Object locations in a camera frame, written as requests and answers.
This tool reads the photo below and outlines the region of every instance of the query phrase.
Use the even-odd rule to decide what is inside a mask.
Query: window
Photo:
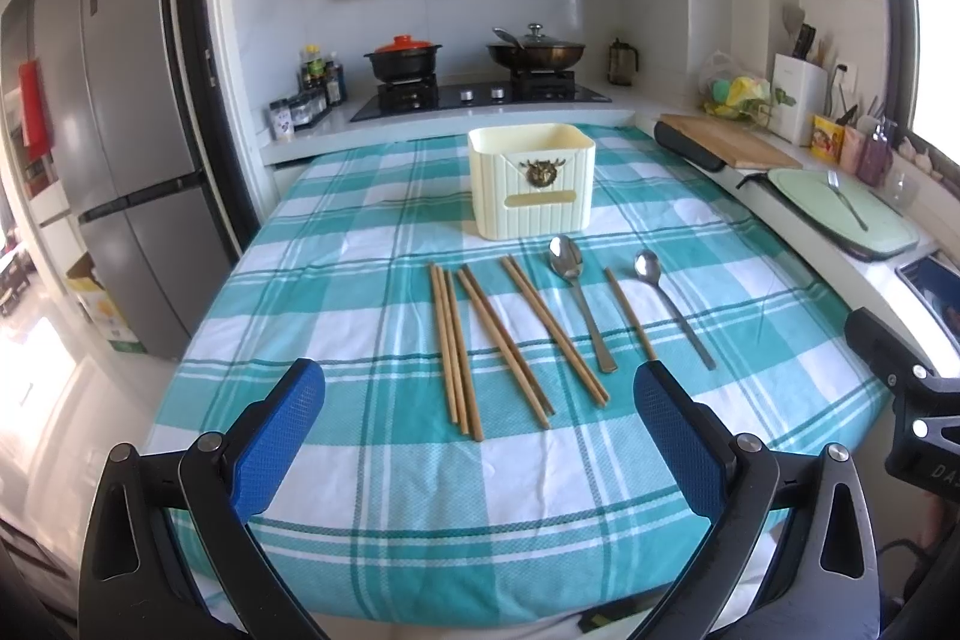
[[[889,0],[886,115],[960,196],[960,0]]]

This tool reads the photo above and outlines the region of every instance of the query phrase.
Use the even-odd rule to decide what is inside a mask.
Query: window frame
[[[927,152],[935,170],[944,175],[942,185],[960,199],[960,162],[944,155],[913,130],[920,68],[919,0],[887,0],[890,20],[887,63],[886,110],[896,121],[895,145],[904,138],[920,152]]]

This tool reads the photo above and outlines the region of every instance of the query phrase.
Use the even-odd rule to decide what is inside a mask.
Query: red cloth
[[[40,75],[37,62],[20,65],[20,101],[23,103],[23,143],[31,162],[50,152],[50,136],[40,97]]]

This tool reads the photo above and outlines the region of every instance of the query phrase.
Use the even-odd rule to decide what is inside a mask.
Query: wooden chopstick
[[[610,271],[608,266],[604,268],[603,273],[606,274],[607,279],[610,281],[610,287],[613,289],[613,295],[616,296],[616,300],[620,303],[624,313],[627,314],[627,319],[637,332],[637,336],[640,337],[640,342],[643,343],[643,350],[646,352],[648,359],[650,359],[652,362],[656,362],[656,350],[654,350],[653,343],[651,343],[650,338],[648,338],[646,330],[643,328],[643,324],[640,323],[637,313],[635,313],[634,308],[631,306],[630,299],[627,298],[627,295],[625,295],[623,292],[622,287],[620,287],[620,282],[618,282],[616,277],[613,276],[613,272]]]
[[[520,289],[520,293],[523,295],[523,298],[527,300],[527,304],[530,305],[534,313],[536,313],[536,316],[541,319],[541,323],[544,324],[555,343],[560,347],[560,351],[563,352],[566,360],[570,362],[570,366],[572,366],[573,370],[577,373],[580,382],[584,388],[587,389],[587,393],[593,397],[594,402],[600,405],[600,407],[605,407],[610,400],[610,394],[608,394],[601,381],[597,380],[597,376],[594,375],[593,371],[587,366],[584,357],[581,356],[576,347],[574,347],[573,342],[570,341],[570,338],[568,338],[563,331],[563,327],[554,319],[551,311],[546,308],[544,300],[541,299],[539,292],[533,287],[530,280],[527,279],[523,268],[517,263],[517,259],[513,256],[506,256],[501,258],[500,262],[515,285]]]
[[[453,400],[457,405],[457,421],[460,434],[470,433],[467,405],[464,403],[464,384],[460,377],[460,357],[457,355],[457,338],[453,332],[453,311],[450,308],[450,291],[446,287],[446,272],[437,268],[440,277],[440,295],[443,296],[443,325],[446,328],[446,344],[450,352],[450,377],[453,378]]]
[[[527,403],[530,405],[531,410],[534,411],[536,415],[536,420],[539,421],[544,429],[550,428],[550,421],[547,420],[546,413],[544,413],[544,408],[541,407],[539,399],[536,398],[534,389],[531,387],[530,381],[527,379],[527,376],[524,374],[523,369],[520,367],[520,364],[517,362],[514,354],[510,350],[508,340],[510,335],[503,328],[503,324],[500,322],[500,318],[497,314],[488,307],[487,297],[482,290],[474,289],[470,278],[472,274],[469,274],[469,268],[464,266],[461,269],[457,269],[457,277],[460,278],[460,284],[464,287],[464,290],[467,292],[467,296],[470,297],[470,301],[473,302],[474,309],[477,310],[480,320],[483,322],[484,328],[487,329],[487,332],[490,334],[491,339],[494,344],[499,348],[503,359],[507,362],[507,366],[510,367],[514,377],[517,378],[517,384],[520,386],[520,390],[523,392],[523,395],[527,398]]]
[[[453,338],[457,343],[457,357],[460,360],[460,381],[464,388],[464,405],[467,408],[470,434],[474,441],[483,442],[483,426],[480,423],[480,410],[477,408],[476,395],[473,392],[473,377],[470,374],[470,360],[467,344],[464,343],[464,329],[460,323],[460,310],[457,307],[457,293],[453,287],[453,273],[446,271],[446,290],[450,294],[450,320],[453,322]]]
[[[510,336],[510,332],[508,332],[506,326],[503,325],[503,321],[500,320],[500,316],[496,314],[496,310],[493,309],[493,305],[487,298],[486,293],[483,292],[482,287],[480,287],[477,279],[473,276],[473,272],[466,265],[464,265],[464,272],[467,274],[467,277],[469,277],[469,281],[473,284],[474,289],[480,293],[480,297],[483,299],[484,305],[487,307],[487,311],[491,314],[491,316],[493,316],[493,322],[500,325],[502,333],[506,338],[507,346],[510,348],[510,352],[514,354],[514,359],[517,361],[517,365],[519,365],[520,369],[523,370],[523,374],[527,376],[527,383],[529,383],[531,389],[534,390],[534,396],[536,396],[536,400],[541,403],[541,408],[544,408],[544,413],[547,415],[556,415],[557,410],[554,410],[553,405],[550,404],[550,400],[544,393],[544,389],[539,384],[539,380],[536,379],[536,375],[534,375],[534,370],[530,368],[529,363],[527,363],[525,358],[520,354],[520,348],[517,347],[517,343],[514,341],[514,338]]]
[[[440,285],[440,268],[430,265],[430,283],[433,287],[433,307],[437,314],[437,333],[440,335],[440,358],[443,361],[443,386],[446,389],[446,406],[450,412],[450,423],[458,423],[457,402],[453,393],[453,374],[450,370],[450,345],[446,338],[446,306],[443,287]]]

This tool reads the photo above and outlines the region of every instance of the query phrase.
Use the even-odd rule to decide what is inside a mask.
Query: tablecloth
[[[149,452],[224,431],[297,357],[325,370],[325,408],[251,529],[307,609],[410,624],[501,626],[669,582],[707,528],[632,405],[640,343],[609,266],[667,368],[731,432],[817,453],[854,446],[884,391],[844,343],[837,295],[712,181],[633,128],[597,144],[584,292],[616,358],[597,408],[497,259],[512,253],[588,362],[586,325],[546,240],[487,242],[470,203],[467,139],[318,157],[263,226],[200,325]],[[664,290],[717,360],[706,370],[649,287]],[[557,413],[538,424],[458,286],[487,439],[448,422],[427,265],[469,263]],[[188,520],[191,565],[211,575]]]

